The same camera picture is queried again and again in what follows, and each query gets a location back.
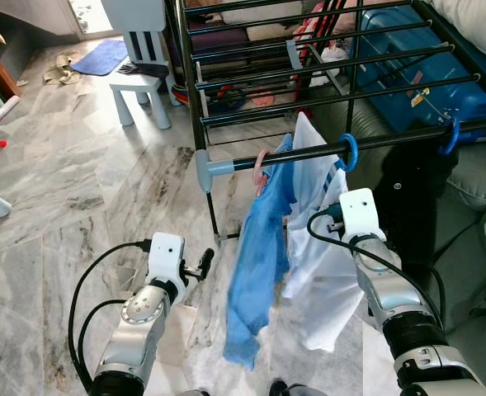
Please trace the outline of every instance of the blue bath mat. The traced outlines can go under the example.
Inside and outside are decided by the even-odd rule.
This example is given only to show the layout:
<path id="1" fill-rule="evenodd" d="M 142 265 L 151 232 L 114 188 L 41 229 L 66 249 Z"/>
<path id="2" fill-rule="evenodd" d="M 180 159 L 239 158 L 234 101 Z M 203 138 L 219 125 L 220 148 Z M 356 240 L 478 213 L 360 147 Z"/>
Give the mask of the blue bath mat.
<path id="1" fill-rule="evenodd" d="M 105 76 L 127 56 L 127 48 L 121 40 L 105 40 L 79 62 L 71 65 L 74 70 L 93 76 Z"/>

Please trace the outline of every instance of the shoe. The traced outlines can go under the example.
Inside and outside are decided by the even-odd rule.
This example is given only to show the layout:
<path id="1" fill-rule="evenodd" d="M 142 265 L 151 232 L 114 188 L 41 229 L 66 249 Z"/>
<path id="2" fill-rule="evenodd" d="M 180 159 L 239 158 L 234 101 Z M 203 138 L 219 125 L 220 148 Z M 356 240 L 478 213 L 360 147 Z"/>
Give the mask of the shoe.
<path id="1" fill-rule="evenodd" d="M 269 396 L 281 396 L 283 391 L 285 391 L 287 388 L 288 386 L 285 384 L 285 382 L 282 379 L 276 379 L 274 380 L 274 383 L 270 387 Z"/>

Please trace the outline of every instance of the blue shirt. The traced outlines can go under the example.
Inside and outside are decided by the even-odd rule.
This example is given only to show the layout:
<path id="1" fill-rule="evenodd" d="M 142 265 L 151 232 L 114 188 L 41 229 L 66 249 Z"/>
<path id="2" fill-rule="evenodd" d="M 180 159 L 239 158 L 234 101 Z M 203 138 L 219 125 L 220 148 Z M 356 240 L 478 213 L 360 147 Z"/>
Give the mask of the blue shirt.
<path id="1" fill-rule="evenodd" d="M 292 149 L 287 134 L 277 152 Z M 274 289 L 289 269 L 283 217 L 295 202 L 294 164 L 278 163 L 266 170 L 268 183 L 250 207 L 239 237 L 234 277 L 228 292 L 224 358 L 253 370 L 259 350 L 255 337 L 268 325 Z"/>

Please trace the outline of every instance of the clothes drying rack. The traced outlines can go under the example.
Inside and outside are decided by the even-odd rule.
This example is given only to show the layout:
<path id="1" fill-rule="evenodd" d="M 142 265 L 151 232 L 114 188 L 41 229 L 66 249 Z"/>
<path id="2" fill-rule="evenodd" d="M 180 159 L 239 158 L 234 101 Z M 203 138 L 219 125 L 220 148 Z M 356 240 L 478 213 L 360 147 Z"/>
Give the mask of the clothes drying rack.
<path id="1" fill-rule="evenodd" d="M 469 57 L 458 40 L 446 29 L 440 17 L 433 9 L 421 0 L 403 0 L 390 3 L 364 5 L 362 0 L 357 0 L 356 7 L 344 8 L 345 0 L 324 0 L 323 10 L 309 14 L 283 16 L 262 21 L 251 21 L 226 26 L 211 26 L 200 29 L 191 29 L 189 17 L 205 15 L 214 12 L 227 12 L 232 10 L 260 7 L 271 4 L 292 2 L 295 0 L 246 0 L 230 2 L 208 7 L 186 8 L 184 0 L 166 0 L 169 25 L 174 37 L 178 37 L 177 48 L 181 55 L 181 65 L 186 78 L 189 110 L 191 113 L 191 124 L 196 146 L 197 176 L 201 189 L 206 195 L 211 224 L 215 240 L 220 243 L 226 238 L 237 238 L 238 233 L 231 233 L 221 236 L 215 217 L 214 202 L 211 196 L 211 187 L 214 177 L 226 175 L 243 169 L 254 167 L 257 157 L 229 158 L 221 161 L 211 161 L 208 153 L 210 138 L 208 130 L 226 125 L 237 125 L 258 120 L 269 120 L 283 117 L 298 109 L 306 109 L 312 106 L 324 106 L 340 101 L 347 101 L 347 127 L 351 130 L 354 101 L 358 99 L 388 95 L 397 92 L 415 91 L 422 89 L 477 82 L 486 92 L 486 73 L 471 57 Z M 380 29 L 363 31 L 361 29 L 361 15 L 364 11 L 381 9 L 386 7 L 401 7 L 412 5 L 422 17 L 423 21 L 402 26 L 389 26 Z M 333 35 L 332 31 L 341 14 L 347 12 L 356 13 L 355 30 L 343 34 Z M 277 39 L 266 39 L 251 41 L 244 44 L 219 45 L 200 50 L 194 50 L 191 42 L 193 35 L 204 35 L 230 29 L 248 28 L 251 26 L 263 26 L 272 23 L 302 22 L 306 18 L 318 17 L 314 31 L 298 35 L 310 35 L 308 39 L 294 41 L 296 35 L 281 37 Z M 443 41 L 444 45 L 413 49 L 396 54 L 382 54 L 359 59 L 359 41 L 354 40 L 351 48 L 352 55 L 349 59 L 324 63 L 319 56 L 324 46 L 330 40 L 361 37 L 390 31 L 403 31 L 410 29 L 431 28 Z M 307 49 L 302 56 L 297 55 L 296 49 Z M 419 63 L 424 59 L 436 54 L 451 52 L 466 68 L 469 75 L 460 78 L 446 78 L 441 81 L 418 83 L 402 87 L 392 87 L 375 92 L 358 92 L 356 88 L 356 67 L 361 64 L 384 62 L 393 59 L 414 59 L 411 63 L 405 64 L 401 69 L 394 70 L 388 74 L 397 73 L 402 69 Z M 216 68 L 215 70 L 204 70 L 205 65 L 226 64 L 234 61 L 245 61 L 244 66 L 229 66 Z M 351 68 L 350 91 L 345 92 L 339 85 L 336 78 L 330 73 L 332 68 Z M 317 99 L 300 99 L 291 103 L 275 104 L 260 108 L 252 108 L 239 111 L 226 111 L 210 114 L 209 104 L 205 96 L 208 92 L 218 92 L 225 86 L 241 87 L 244 94 L 241 97 L 248 98 L 265 97 L 273 94 L 286 94 L 306 92 L 321 87 L 308 87 L 314 72 L 322 72 L 328 77 L 330 83 L 337 89 L 338 94 L 320 97 Z M 289 81 L 297 82 L 296 88 L 285 88 Z M 229 101 L 240 100 L 238 94 L 230 97 Z M 460 123 L 460 131 L 486 130 L 486 119 L 468 120 Z M 410 130 L 401 134 L 393 134 L 383 137 L 371 137 L 358 139 L 358 150 L 374 149 L 383 146 L 407 144 L 425 139 L 439 139 L 447 141 L 452 136 L 450 125 L 430 126 L 417 130 Z M 331 154 L 345 154 L 351 151 L 347 142 L 335 144 L 324 144 L 310 148 L 292 149 L 281 153 L 269 153 L 262 161 L 263 166 L 289 161 L 299 161 L 308 158 L 317 158 Z"/>

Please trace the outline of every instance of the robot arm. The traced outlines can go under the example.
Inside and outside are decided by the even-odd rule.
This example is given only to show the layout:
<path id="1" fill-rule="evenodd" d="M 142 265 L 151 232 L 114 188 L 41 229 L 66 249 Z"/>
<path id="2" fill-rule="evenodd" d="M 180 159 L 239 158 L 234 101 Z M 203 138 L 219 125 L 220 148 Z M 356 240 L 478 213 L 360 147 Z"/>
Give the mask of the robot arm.
<path id="1" fill-rule="evenodd" d="M 400 258 L 384 244 L 369 189 L 340 196 L 344 242 L 385 259 Z M 419 291 L 384 264 L 354 252 L 358 285 L 367 296 L 377 328 L 389 344 L 403 396 L 486 396 L 486 388 L 460 352 L 446 341 Z"/>
<path id="2" fill-rule="evenodd" d="M 206 250 L 198 270 L 191 270 L 182 260 L 183 251 L 184 238 L 168 233 L 153 236 L 145 285 L 121 309 L 118 328 L 97 367 L 91 396 L 144 394 L 169 310 L 186 293 L 186 276 L 204 280 L 214 256 L 213 250 Z"/>

